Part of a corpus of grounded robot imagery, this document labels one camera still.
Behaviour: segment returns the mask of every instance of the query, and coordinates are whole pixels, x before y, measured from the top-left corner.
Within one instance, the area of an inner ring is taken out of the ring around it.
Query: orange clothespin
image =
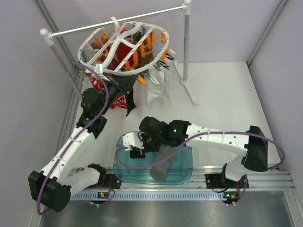
[[[94,35],[94,37],[95,37],[95,42],[94,42],[94,44],[95,44],[98,48],[101,48],[101,43],[100,43],[98,37],[97,37],[96,35]]]
[[[162,61],[164,61],[164,60],[166,59],[166,51],[165,51],[164,54],[162,55],[161,59],[162,59]]]
[[[140,50],[141,50],[141,56],[143,58],[145,58],[145,49],[144,49],[144,43],[143,42],[141,42],[141,44],[140,44]]]
[[[131,67],[130,67],[130,65],[129,65],[129,61],[128,61],[128,60],[125,61],[125,67],[126,67],[126,70],[127,70],[127,71],[130,71],[130,70],[131,70]]]
[[[138,53],[137,53],[137,51],[134,51],[133,59],[134,59],[134,66],[136,67],[138,65]]]
[[[152,49],[152,41],[151,41],[151,35],[150,34],[147,35],[146,40],[147,40],[148,49],[151,50]]]
[[[104,31],[103,31],[103,28],[101,29],[101,32],[102,32],[102,37],[101,37],[101,42],[104,44],[107,43],[108,41],[108,38],[107,38],[107,33],[105,34]]]
[[[164,43],[164,31],[161,31],[161,43]]]
[[[142,78],[140,75],[137,80],[139,81],[140,84],[146,84],[144,78]]]
[[[152,42],[155,42],[156,39],[158,38],[158,37],[155,35],[155,30],[156,30],[156,28],[154,27],[154,28],[152,29],[152,38],[151,38],[151,41],[152,41]]]

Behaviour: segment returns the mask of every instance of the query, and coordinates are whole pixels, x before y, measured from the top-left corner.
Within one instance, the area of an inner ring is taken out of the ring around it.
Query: clothespin
[[[142,25],[142,33],[143,33],[143,34],[146,33],[146,29],[145,29],[144,25]]]
[[[158,37],[155,35],[155,30],[156,30],[156,28],[154,27],[154,28],[152,29],[151,42],[155,42],[156,39],[158,38]]]
[[[163,53],[163,55],[161,56],[161,59],[162,59],[162,61],[165,61],[165,59],[166,59],[166,51]]]
[[[146,84],[144,78],[142,78],[140,75],[137,80],[139,81],[140,84]]]
[[[161,31],[161,43],[164,43],[164,31]]]
[[[133,59],[134,59],[134,67],[136,67],[138,65],[138,53],[137,53],[137,51],[134,51]]]
[[[130,65],[129,65],[129,61],[128,61],[128,60],[125,61],[125,67],[126,67],[126,70],[127,70],[127,71],[130,71],[130,70],[131,70],[131,67],[130,67]]]
[[[136,38],[138,38],[139,37],[139,33],[138,32],[136,32]]]
[[[87,57],[86,57],[86,54],[85,54],[85,52],[83,50],[81,50],[81,57],[82,57],[82,60],[84,62],[87,62]]]
[[[161,69],[160,69],[160,62],[159,61],[157,61],[157,63],[156,64],[154,64],[153,65],[155,68],[156,68],[156,70],[158,70],[158,71],[161,71]]]
[[[101,42],[104,45],[108,42],[107,33],[106,34],[104,33],[103,28],[101,29],[101,32],[102,32]]]
[[[100,43],[98,37],[97,37],[96,35],[94,35],[94,37],[95,37],[95,42],[94,42],[94,44],[95,44],[98,48],[101,48],[101,43]]]
[[[144,43],[143,42],[141,42],[141,44],[140,44],[140,50],[141,50],[141,56],[143,58],[145,58],[145,48],[144,48]]]
[[[144,75],[144,77],[147,77],[147,78],[151,77],[151,73],[149,70],[146,70],[146,73],[142,72],[142,74]]]
[[[152,40],[151,40],[151,35],[150,34],[147,35],[146,41],[147,41],[148,49],[151,50],[152,49]]]

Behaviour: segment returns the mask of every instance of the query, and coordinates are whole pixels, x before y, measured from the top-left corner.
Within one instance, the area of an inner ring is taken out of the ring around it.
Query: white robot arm
[[[259,138],[247,135],[210,134],[211,131],[222,130],[204,128],[179,120],[166,124],[153,117],[144,118],[139,129],[142,131],[141,135],[145,136],[144,141],[150,142],[142,142],[138,138],[138,133],[130,132],[123,136],[123,143],[132,151],[140,151],[140,154],[155,151],[162,145],[177,147],[185,139],[205,132],[206,136],[195,137],[186,145],[217,148],[237,154],[237,157],[223,169],[227,179],[237,182],[249,172],[267,171],[267,142]],[[263,136],[261,129],[256,126],[251,126],[249,132]]]

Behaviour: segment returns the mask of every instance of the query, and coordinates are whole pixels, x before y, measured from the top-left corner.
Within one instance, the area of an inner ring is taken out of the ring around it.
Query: metal floor
[[[293,227],[283,192],[246,192],[236,207],[221,201],[113,201],[50,211],[40,227]]]

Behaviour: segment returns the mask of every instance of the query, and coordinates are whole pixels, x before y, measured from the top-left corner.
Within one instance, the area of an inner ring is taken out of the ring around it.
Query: transparent plastic container
[[[116,150],[123,147],[122,137],[119,138]],[[118,153],[118,159],[132,166],[147,166],[153,163],[155,152],[145,154],[145,158],[130,158],[130,151],[122,150]],[[131,169],[124,167],[114,161],[114,172],[122,182],[128,183],[148,183],[164,185],[180,185],[185,183],[193,172],[193,158],[191,147],[183,147],[175,154],[176,161],[171,163],[165,181],[156,181],[150,175],[151,168]]]

